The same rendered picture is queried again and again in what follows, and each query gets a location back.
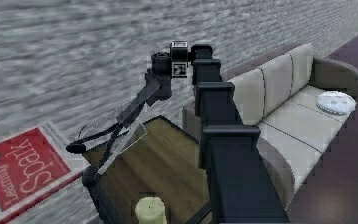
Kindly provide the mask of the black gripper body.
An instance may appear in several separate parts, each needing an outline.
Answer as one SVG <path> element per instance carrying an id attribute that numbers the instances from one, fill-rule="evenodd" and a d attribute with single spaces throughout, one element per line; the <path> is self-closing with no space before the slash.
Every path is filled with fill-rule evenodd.
<path id="1" fill-rule="evenodd" d="M 144 104 L 152 106 L 157 100 L 171 97 L 171 58 L 168 52 L 158 52 L 151 56 L 152 66 L 145 73 L 146 84 L 131 103 L 117 116 L 117 122 L 129 127 L 139 116 Z"/>

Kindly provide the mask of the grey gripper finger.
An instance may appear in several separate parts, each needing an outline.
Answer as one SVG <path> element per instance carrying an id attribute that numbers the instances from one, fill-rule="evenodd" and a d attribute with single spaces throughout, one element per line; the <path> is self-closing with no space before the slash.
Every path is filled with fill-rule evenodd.
<path id="1" fill-rule="evenodd" d="M 80 129 L 76 139 L 66 147 L 66 150 L 73 154 L 84 154 L 87 152 L 86 144 L 96 141 L 107 142 L 110 150 L 121 131 L 127 128 L 126 122 L 131 117 L 133 109 L 132 103 L 125 103 L 89 121 Z"/>
<path id="2" fill-rule="evenodd" d="M 121 129 L 114 130 L 105 144 L 99 164 L 91 165 L 83 172 L 83 185 L 91 187 L 98 183 L 115 160 L 146 135 L 147 129 L 142 123 L 134 123 L 124 132 Z"/>

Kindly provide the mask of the red and white book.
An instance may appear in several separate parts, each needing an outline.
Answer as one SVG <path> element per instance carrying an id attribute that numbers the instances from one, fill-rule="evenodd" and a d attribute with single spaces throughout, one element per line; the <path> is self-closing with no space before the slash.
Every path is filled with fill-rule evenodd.
<path id="1" fill-rule="evenodd" d="M 0 224 L 81 176 L 89 162 L 69 153 L 67 145 L 51 121 L 0 139 Z"/>

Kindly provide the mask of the beige and brown sofa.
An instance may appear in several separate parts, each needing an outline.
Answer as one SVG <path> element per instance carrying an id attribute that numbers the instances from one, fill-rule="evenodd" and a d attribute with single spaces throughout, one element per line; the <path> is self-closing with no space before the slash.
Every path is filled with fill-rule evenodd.
<path id="1" fill-rule="evenodd" d="M 348 115 L 316 106 L 326 91 L 358 103 L 358 69 L 314 54 L 310 43 L 288 43 L 222 73 L 235 85 L 234 102 L 246 125 L 258 126 L 257 148 L 287 208 Z"/>

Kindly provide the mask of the cream pillar candle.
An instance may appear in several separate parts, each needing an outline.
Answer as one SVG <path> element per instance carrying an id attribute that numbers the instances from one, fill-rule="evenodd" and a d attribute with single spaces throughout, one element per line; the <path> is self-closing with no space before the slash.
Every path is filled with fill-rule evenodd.
<path id="1" fill-rule="evenodd" d="M 167 224 L 165 205 L 159 197 L 141 198 L 135 206 L 139 224 Z"/>

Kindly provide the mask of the dark-framed wooden table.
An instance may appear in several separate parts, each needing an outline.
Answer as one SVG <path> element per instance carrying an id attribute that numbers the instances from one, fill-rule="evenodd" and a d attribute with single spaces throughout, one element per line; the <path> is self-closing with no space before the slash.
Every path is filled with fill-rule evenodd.
<path id="1" fill-rule="evenodd" d="M 137 202 L 158 197 L 167 224 L 211 224 L 207 178 L 198 168 L 198 143 L 168 119 L 144 124 L 90 194 L 104 224 L 139 224 Z"/>

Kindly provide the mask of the white round disc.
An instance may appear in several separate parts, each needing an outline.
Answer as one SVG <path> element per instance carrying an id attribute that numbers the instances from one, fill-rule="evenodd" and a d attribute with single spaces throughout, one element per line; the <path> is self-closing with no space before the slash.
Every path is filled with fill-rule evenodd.
<path id="1" fill-rule="evenodd" d="M 355 110 L 356 101 L 346 93 L 326 91 L 317 96 L 316 106 L 329 114 L 343 116 Z"/>

